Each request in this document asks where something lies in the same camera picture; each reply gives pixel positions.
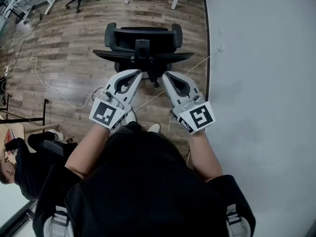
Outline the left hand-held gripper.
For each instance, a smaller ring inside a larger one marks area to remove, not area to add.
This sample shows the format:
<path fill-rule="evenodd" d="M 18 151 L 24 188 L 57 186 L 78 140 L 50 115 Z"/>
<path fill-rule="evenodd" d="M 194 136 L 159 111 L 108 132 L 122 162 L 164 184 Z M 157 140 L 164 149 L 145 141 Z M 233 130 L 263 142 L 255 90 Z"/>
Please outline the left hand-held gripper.
<path fill-rule="evenodd" d="M 96 97 L 89 119 L 109 130 L 127 116 L 132 107 L 130 102 L 142 80 L 142 72 L 130 69 L 113 75 L 102 89 L 101 96 Z"/>

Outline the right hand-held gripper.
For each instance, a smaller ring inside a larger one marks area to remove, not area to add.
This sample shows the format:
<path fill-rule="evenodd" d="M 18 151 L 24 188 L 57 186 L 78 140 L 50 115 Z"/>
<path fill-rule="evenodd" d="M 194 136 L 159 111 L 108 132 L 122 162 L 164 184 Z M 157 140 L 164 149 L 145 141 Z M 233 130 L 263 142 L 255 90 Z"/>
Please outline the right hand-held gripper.
<path fill-rule="evenodd" d="M 216 122 L 210 102 L 205 101 L 202 93 L 198 93 L 193 79 L 177 72 L 164 72 L 162 82 L 174 107 L 171 114 L 190 135 Z"/>

